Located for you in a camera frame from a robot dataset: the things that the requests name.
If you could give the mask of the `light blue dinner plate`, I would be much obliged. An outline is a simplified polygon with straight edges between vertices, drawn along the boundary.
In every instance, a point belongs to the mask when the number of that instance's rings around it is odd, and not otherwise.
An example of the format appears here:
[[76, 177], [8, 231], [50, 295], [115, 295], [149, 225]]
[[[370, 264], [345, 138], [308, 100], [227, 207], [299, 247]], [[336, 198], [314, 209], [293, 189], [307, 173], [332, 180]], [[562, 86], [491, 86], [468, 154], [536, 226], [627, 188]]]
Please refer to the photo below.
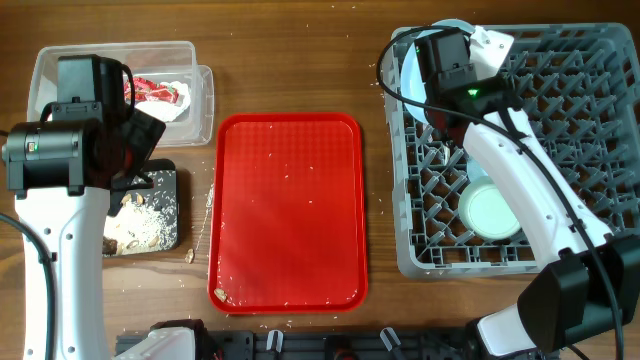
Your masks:
[[[446, 19], [436, 22], [436, 25], [447, 27], [457, 27], [468, 33], [474, 32], [474, 26], [468, 22], [459, 19]], [[420, 75], [417, 53], [414, 47], [416, 38], [422, 38], [435, 33], [435, 30], [425, 30], [417, 33], [409, 41], [408, 50], [402, 62], [400, 71], [400, 94], [410, 100], [424, 103], [426, 101], [426, 92]]]

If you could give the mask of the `red snack wrapper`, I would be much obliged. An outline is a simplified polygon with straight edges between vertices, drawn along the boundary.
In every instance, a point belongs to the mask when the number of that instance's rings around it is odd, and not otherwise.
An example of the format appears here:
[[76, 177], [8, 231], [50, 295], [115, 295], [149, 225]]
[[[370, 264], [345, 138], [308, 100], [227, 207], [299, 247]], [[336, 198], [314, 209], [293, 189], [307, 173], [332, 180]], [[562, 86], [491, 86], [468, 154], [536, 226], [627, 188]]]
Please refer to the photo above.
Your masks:
[[127, 102], [134, 99], [135, 103], [141, 102], [166, 102], [176, 104], [180, 93], [170, 85], [157, 83], [142, 77], [134, 77], [133, 82], [124, 83], [124, 96]]

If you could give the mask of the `white napkin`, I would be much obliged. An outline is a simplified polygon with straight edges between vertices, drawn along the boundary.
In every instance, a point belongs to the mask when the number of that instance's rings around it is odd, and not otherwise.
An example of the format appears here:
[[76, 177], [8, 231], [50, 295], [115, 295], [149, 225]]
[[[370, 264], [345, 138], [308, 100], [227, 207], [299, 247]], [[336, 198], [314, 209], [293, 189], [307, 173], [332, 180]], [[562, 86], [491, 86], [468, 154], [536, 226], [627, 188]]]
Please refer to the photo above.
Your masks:
[[135, 107], [153, 116], [165, 123], [173, 122], [178, 119], [191, 105], [191, 92], [186, 83], [179, 81], [161, 82], [161, 85], [170, 85], [177, 91], [178, 98], [176, 103], [166, 101], [143, 101], [137, 103]]

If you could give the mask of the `green small plate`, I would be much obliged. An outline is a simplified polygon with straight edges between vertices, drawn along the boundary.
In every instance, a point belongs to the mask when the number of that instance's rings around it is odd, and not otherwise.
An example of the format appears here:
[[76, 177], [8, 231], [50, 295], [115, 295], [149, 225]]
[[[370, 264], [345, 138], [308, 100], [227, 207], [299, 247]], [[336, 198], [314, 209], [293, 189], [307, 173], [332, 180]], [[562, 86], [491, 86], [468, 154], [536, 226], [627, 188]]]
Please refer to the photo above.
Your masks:
[[511, 208], [490, 177], [483, 176], [465, 187], [458, 202], [465, 227], [485, 240], [504, 240], [520, 229]]

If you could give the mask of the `brown food scraps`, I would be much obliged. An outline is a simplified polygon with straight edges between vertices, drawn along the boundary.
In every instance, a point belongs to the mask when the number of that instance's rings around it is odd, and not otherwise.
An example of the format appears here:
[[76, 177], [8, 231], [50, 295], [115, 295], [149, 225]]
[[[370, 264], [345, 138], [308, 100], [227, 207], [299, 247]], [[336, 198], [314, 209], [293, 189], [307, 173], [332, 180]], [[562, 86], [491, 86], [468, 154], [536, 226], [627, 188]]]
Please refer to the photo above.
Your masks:
[[166, 191], [127, 193], [115, 217], [106, 218], [102, 255], [127, 256], [171, 250], [178, 235], [179, 205]]

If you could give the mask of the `light blue bowl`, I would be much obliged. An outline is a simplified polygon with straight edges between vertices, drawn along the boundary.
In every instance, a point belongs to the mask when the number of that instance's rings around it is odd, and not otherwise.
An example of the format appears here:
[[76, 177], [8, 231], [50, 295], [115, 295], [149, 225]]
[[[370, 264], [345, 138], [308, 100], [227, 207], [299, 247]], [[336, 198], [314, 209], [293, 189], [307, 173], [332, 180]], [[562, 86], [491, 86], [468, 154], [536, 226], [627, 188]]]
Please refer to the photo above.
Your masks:
[[472, 157], [469, 157], [467, 160], [466, 173], [471, 183], [488, 176], [487, 172], [482, 168], [482, 166]]

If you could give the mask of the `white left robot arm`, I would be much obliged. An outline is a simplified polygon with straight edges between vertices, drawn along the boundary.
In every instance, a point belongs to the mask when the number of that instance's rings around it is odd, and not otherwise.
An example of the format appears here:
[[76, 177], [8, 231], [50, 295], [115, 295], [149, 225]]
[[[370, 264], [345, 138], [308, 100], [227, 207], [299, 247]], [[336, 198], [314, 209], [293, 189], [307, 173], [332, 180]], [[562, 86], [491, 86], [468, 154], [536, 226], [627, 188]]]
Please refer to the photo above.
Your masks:
[[95, 54], [57, 62], [56, 98], [15, 125], [1, 155], [24, 239], [28, 359], [106, 359], [105, 257], [178, 242], [178, 173], [153, 159], [165, 124], [137, 106], [130, 68]]

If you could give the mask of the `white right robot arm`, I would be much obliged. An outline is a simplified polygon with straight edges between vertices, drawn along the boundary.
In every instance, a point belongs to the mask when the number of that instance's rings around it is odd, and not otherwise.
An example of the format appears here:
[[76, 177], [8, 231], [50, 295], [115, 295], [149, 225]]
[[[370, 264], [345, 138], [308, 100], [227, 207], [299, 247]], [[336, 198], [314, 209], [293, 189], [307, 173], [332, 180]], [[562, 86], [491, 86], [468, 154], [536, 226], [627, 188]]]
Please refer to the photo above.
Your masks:
[[514, 305], [472, 323], [474, 351], [487, 359], [552, 353], [606, 331], [620, 333], [639, 300], [639, 240], [614, 235], [537, 140], [499, 72], [510, 38], [440, 27], [414, 48], [429, 123], [488, 174], [539, 267]]

